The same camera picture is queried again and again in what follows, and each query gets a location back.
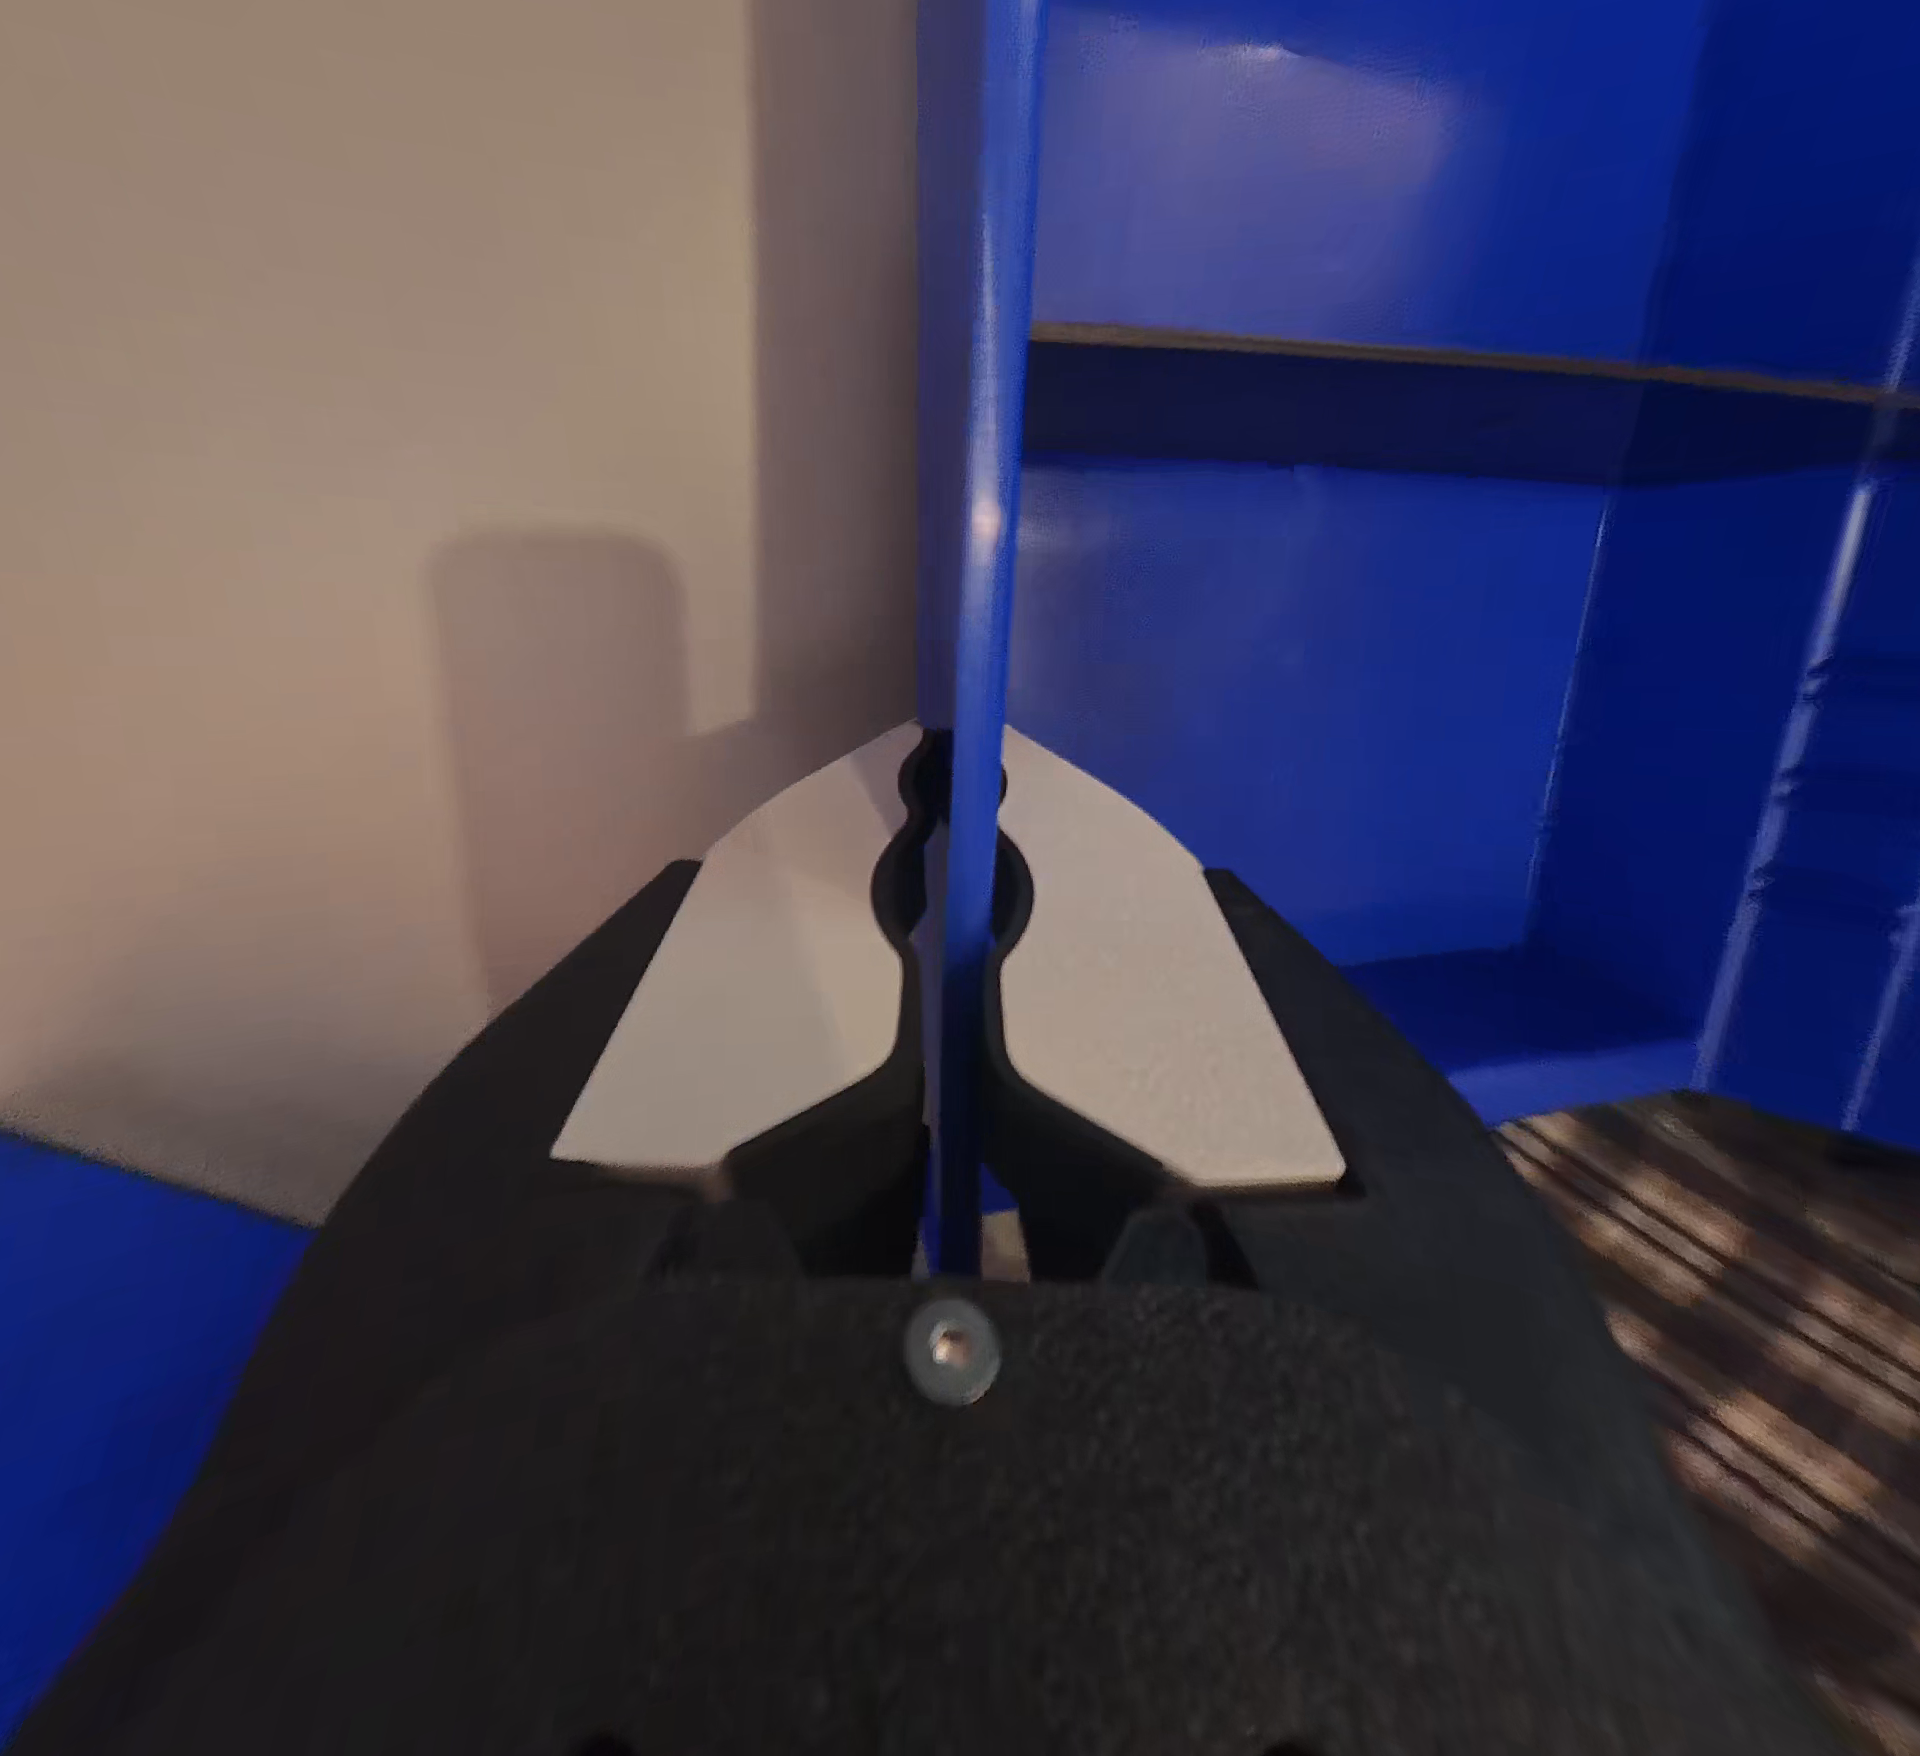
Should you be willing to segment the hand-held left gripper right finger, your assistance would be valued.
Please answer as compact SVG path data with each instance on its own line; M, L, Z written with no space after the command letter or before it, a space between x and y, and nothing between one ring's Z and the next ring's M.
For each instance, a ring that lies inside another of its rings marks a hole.
M1001 733L983 980L983 1164L1028 1272L1090 1281L1135 1215L1324 1198L1332 1124L1193 852Z

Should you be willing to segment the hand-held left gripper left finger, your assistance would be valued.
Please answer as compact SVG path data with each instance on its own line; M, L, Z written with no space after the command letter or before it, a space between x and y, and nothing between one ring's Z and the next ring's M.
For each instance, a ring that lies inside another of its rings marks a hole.
M550 1157L758 1204L808 1274L917 1260L929 1133L917 926L936 763L913 722L707 850Z

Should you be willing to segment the black bin divider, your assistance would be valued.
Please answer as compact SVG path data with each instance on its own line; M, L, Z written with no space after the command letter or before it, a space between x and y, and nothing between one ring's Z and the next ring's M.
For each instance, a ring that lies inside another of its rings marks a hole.
M1027 460L1333 467L1653 489L1918 467L1915 390L1615 359L1034 325Z

